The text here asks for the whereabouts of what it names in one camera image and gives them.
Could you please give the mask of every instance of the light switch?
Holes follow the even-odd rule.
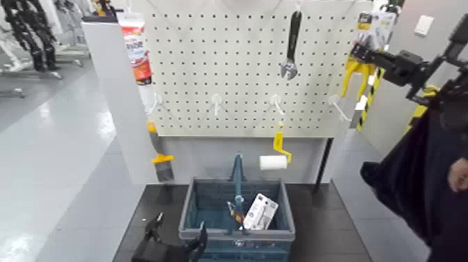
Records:
[[[422,15],[419,18],[418,24],[416,25],[416,28],[414,29],[414,32],[417,34],[420,34],[422,36],[428,35],[430,26],[432,25],[432,22],[434,21],[434,17],[430,17],[427,15]]]

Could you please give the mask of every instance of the adjustable wrench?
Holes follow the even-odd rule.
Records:
[[[291,16],[291,28],[289,29],[288,54],[286,60],[281,64],[281,77],[288,75],[291,80],[297,75],[297,67],[294,63],[294,53],[296,51],[297,38],[299,37],[299,28],[301,26],[302,13],[295,11]]]

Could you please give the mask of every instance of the item in basket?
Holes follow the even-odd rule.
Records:
[[[274,214],[278,209],[278,204],[262,194],[252,203],[249,212],[244,219],[244,228],[251,230],[266,230],[273,220]]]

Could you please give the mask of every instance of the white pegboard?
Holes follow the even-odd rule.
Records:
[[[339,122],[327,104],[341,89],[369,1],[304,1],[291,81],[279,75],[296,1],[138,0],[145,14],[153,88],[163,105],[152,115],[163,136],[333,137]],[[211,97],[222,108],[215,116]],[[277,93],[285,116],[270,105]]]

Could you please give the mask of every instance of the hand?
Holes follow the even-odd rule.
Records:
[[[452,164],[448,173],[448,186],[454,192],[468,189],[468,160],[462,157]]]

